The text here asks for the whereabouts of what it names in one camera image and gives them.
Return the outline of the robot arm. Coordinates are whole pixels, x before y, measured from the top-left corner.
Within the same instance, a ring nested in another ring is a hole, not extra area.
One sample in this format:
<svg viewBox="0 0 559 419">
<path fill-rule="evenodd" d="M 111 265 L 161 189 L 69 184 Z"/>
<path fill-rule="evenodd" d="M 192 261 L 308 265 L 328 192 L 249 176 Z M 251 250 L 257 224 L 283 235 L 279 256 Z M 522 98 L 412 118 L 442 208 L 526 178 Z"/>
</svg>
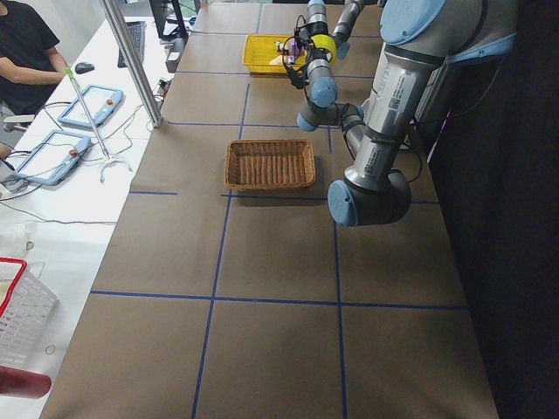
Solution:
<svg viewBox="0 0 559 419">
<path fill-rule="evenodd" d="M 366 5 L 383 8 L 386 1 L 346 1 L 341 15 L 334 29 L 328 28 L 327 8 L 324 1 L 312 0 L 307 2 L 307 23 L 305 24 L 307 38 L 313 48 L 325 50 L 331 56 L 345 59 L 349 52 L 349 38 L 357 18 Z"/>
<path fill-rule="evenodd" d="M 303 79 L 309 87 L 297 123 L 342 130 L 355 159 L 328 188 L 328 208 L 340 225 L 394 223 L 407 212 L 411 190 L 393 167 L 433 71 L 444 63 L 479 62 L 512 49 L 519 11 L 516 1 L 386 1 L 379 28 L 383 58 L 369 99 L 362 106 L 337 102 L 331 65 L 349 50 L 349 37 L 363 11 L 348 1 L 333 30 L 322 1 L 307 4 L 307 50 Z"/>
</svg>

